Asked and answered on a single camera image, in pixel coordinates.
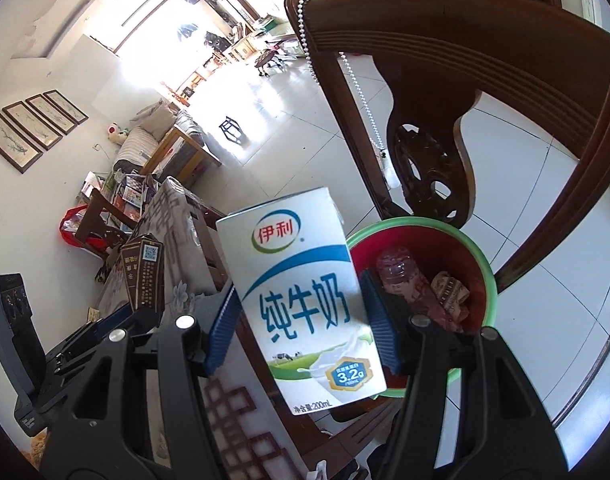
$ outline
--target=framed picture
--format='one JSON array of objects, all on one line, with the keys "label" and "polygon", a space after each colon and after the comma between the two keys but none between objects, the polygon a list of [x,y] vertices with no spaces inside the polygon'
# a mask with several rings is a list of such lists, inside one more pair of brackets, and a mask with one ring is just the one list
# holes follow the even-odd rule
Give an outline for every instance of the framed picture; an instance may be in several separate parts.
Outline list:
[{"label": "framed picture", "polygon": [[55,105],[61,112],[65,112],[65,115],[73,119],[76,124],[83,124],[88,120],[89,117],[76,108],[74,104],[58,90],[50,90],[49,92],[43,93],[43,95],[47,97],[47,101]]},{"label": "framed picture", "polygon": [[52,128],[47,121],[38,117],[38,115],[22,101],[4,107],[3,112],[5,112],[22,131],[35,140],[37,144],[45,150],[50,149],[62,139],[60,133]]},{"label": "framed picture", "polygon": [[38,94],[25,99],[25,101],[31,108],[38,112],[38,115],[47,119],[48,123],[56,126],[57,129],[65,135],[69,134],[69,132],[76,127],[76,123],[47,101],[47,98],[44,95]]},{"label": "framed picture", "polygon": [[12,123],[0,113],[0,154],[16,168],[24,173],[42,155]]}]

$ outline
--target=ceiling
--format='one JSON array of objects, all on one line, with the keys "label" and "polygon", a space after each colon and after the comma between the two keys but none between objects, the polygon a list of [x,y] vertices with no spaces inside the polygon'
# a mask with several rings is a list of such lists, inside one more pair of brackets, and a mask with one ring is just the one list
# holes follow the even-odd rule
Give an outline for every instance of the ceiling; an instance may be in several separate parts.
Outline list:
[{"label": "ceiling", "polygon": [[90,28],[102,36],[101,42],[115,46],[158,1],[56,0],[24,32],[12,59],[51,57],[61,46],[73,46]]}]

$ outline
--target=wooden chair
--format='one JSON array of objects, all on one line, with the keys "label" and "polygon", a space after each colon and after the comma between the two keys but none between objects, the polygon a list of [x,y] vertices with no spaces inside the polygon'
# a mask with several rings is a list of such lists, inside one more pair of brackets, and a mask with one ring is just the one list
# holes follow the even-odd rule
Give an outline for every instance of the wooden chair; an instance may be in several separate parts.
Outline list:
[{"label": "wooden chair", "polygon": [[74,238],[84,244],[86,249],[97,256],[100,256],[103,260],[106,260],[108,253],[98,251],[87,243],[88,236],[90,234],[95,234],[105,240],[110,248],[113,248],[118,244],[125,243],[128,239],[128,235],[116,227],[107,225],[101,218],[101,213],[103,211],[109,211],[109,213],[114,215],[119,221],[123,222],[132,230],[136,227],[136,222],[125,215],[125,213],[114,204],[109,202],[98,189],[92,190],[89,206],[87,206],[87,209],[85,210],[85,215],[80,221]]},{"label": "wooden chair", "polygon": [[[295,30],[299,1],[285,0]],[[371,55],[392,92],[387,146],[419,216],[458,228],[472,216],[476,186],[460,121],[481,91],[580,158],[496,273],[499,292],[552,252],[610,185],[610,35],[602,29],[539,0],[310,0],[304,9],[313,69],[381,218],[407,212],[391,200],[338,52]]]}]

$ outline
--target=box with text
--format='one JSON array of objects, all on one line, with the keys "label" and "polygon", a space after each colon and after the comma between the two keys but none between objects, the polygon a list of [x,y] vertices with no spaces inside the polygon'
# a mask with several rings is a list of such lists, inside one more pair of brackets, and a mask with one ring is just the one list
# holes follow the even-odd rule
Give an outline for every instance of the box with text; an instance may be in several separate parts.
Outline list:
[{"label": "box with text", "polygon": [[233,213],[217,228],[245,315],[292,413],[386,389],[327,188]]}]

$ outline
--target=metal bead chain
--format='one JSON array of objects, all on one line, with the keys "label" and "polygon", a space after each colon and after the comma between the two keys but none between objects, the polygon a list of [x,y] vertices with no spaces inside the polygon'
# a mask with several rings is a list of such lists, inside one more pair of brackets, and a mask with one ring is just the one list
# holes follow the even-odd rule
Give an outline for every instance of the metal bead chain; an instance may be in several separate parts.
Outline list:
[{"label": "metal bead chain", "polygon": [[[307,66],[309,67],[309,72],[311,76],[314,78],[316,83],[319,83],[319,79],[316,77],[316,73],[314,72],[314,68],[311,65],[311,58],[309,56],[309,48],[307,47],[307,38],[305,37],[305,21],[303,19],[303,9],[305,7],[305,2],[309,0],[299,0],[298,4],[298,19],[299,19],[299,37],[301,38],[301,46],[303,47],[303,52],[305,53],[305,57],[307,59]],[[365,114],[367,115],[368,121],[370,121],[371,129],[374,131],[374,135],[376,136],[376,142],[370,136],[371,144],[381,153],[381,156],[384,156],[385,145],[383,144],[383,139],[381,139],[381,134],[379,133],[378,127],[376,127],[376,121],[374,120],[374,116],[371,113],[370,107],[367,105],[367,99],[365,99],[365,95],[363,94],[363,90],[358,83],[358,79],[354,75],[354,70],[349,64],[347,60],[347,56],[344,52],[339,52],[343,63],[347,69],[347,73],[349,74],[349,78],[352,80],[354,87],[356,88],[356,92],[358,94],[358,98],[361,101],[361,104],[365,108]]]}]

